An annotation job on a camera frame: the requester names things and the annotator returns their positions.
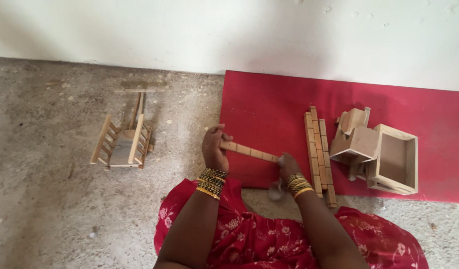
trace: woman's left hand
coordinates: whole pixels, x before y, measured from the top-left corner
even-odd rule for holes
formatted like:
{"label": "woman's left hand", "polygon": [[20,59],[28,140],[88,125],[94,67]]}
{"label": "woman's left hand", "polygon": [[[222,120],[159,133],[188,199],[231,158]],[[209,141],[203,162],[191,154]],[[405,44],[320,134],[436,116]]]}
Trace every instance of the woman's left hand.
{"label": "woman's left hand", "polygon": [[205,134],[201,151],[205,159],[207,168],[228,172],[230,164],[226,158],[226,150],[220,149],[221,139],[225,141],[232,141],[233,136],[223,133],[224,124],[219,124],[211,127]]}

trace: red floral dress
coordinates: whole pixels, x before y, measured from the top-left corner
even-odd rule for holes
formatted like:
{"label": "red floral dress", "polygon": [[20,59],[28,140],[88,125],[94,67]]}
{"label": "red floral dress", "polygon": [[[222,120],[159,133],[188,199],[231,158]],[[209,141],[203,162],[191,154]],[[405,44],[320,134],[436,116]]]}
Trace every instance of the red floral dress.
{"label": "red floral dress", "polygon": [[[196,181],[184,179],[162,202],[155,231],[155,249],[163,240]],[[372,214],[341,207],[334,215],[350,235],[371,269],[427,269],[424,253],[409,232]],[[299,220],[268,219],[246,210],[241,183],[227,179],[221,193],[218,222],[208,268],[319,268]]]}

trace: woman's right hand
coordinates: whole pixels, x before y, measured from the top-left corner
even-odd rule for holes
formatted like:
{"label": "woman's right hand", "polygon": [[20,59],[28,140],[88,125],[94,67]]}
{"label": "woman's right hand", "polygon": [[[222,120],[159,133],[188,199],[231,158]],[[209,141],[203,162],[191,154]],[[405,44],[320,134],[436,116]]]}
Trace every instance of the woman's right hand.
{"label": "woman's right hand", "polygon": [[286,152],[283,153],[283,155],[279,159],[279,168],[279,176],[284,181],[286,181],[286,179],[290,175],[301,173],[301,169],[299,168],[296,159],[294,159],[294,157],[291,156],[291,154]]}

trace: woman's hand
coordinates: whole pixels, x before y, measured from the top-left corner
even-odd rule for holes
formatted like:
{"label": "woman's hand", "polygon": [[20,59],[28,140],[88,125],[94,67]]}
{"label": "woman's hand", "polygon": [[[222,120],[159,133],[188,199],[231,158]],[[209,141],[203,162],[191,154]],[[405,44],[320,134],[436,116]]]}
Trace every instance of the woman's hand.
{"label": "woman's hand", "polygon": [[288,176],[293,174],[300,174],[301,169],[294,159],[289,153],[283,153],[283,156],[279,158],[279,176],[286,182]]}
{"label": "woman's hand", "polygon": [[203,152],[207,168],[227,173],[230,169],[230,164],[226,158],[226,150],[220,149],[220,142],[221,138],[225,141],[232,141],[233,136],[223,133],[222,130],[224,127],[224,124],[219,124],[211,127],[206,132],[203,144],[201,145],[201,151]]}

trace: red mat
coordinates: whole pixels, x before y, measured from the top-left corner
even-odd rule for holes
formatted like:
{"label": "red mat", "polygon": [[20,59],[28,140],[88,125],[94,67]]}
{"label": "red mat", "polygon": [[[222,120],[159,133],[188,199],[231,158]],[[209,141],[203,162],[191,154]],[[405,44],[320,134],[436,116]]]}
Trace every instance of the red mat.
{"label": "red mat", "polygon": [[[286,151],[310,176],[303,114],[315,105],[326,120],[329,145],[343,111],[370,107],[369,128],[385,124],[419,138],[419,193],[372,190],[346,179],[332,161],[337,194],[459,202],[459,92],[226,71],[220,122],[234,141],[274,155]],[[228,152],[231,176],[244,187],[266,189],[276,164]]]}

